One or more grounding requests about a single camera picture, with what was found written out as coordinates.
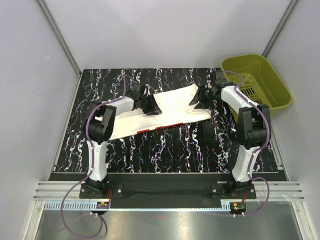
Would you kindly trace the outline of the white t shirt red print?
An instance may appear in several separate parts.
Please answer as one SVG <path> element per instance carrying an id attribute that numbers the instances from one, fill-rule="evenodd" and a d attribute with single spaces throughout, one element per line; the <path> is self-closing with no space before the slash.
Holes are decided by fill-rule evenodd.
<path id="1" fill-rule="evenodd" d="M 119 114 L 115 117 L 110 139 L 115 140 L 147 130 L 210 119 L 211 113 L 208 109 L 196 109 L 194 105 L 189 105 L 197 90 L 197 85 L 192 84 L 176 90 L 154 94 L 155 101 L 162 113 L 148 116 L 138 108 Z"/>

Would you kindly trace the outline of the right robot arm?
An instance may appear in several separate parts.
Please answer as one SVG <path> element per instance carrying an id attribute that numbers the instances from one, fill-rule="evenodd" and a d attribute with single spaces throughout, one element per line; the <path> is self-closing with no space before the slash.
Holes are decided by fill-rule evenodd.
<path id="1" fill-rule="evenodd" d="M 225 72 L 215 68 L 209 82 L 198 87 L 189 105 L 209 109 L 214 100 L 227 103 L 237 114 L 235 140 L 239 151 L 235 166 L 220 196 L 241 198 L 251 190 L 252 172 L 256 159 L 271 138 L 271 114 L 266 104 L 258 104 L 239 90 L 239 85 L 226 80 Z"/>

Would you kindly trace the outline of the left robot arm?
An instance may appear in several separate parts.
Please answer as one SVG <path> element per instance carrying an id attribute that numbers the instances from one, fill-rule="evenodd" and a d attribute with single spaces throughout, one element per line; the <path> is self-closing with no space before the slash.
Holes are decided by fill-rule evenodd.
<path id="1" fill-rule="evenodd" d="M 106 168 L 107 141 L 114 131 L 116 116 L 140 109 L 147 116 L 162 113 L 155 97 L 150 94 L 150 86 L 134 83 L 119 98 L 109 101 L 92 101 L 89 105 L 83 131 L 88 146 L 89 169 L 85 184 L 97 198 L 108 193 Z"/>

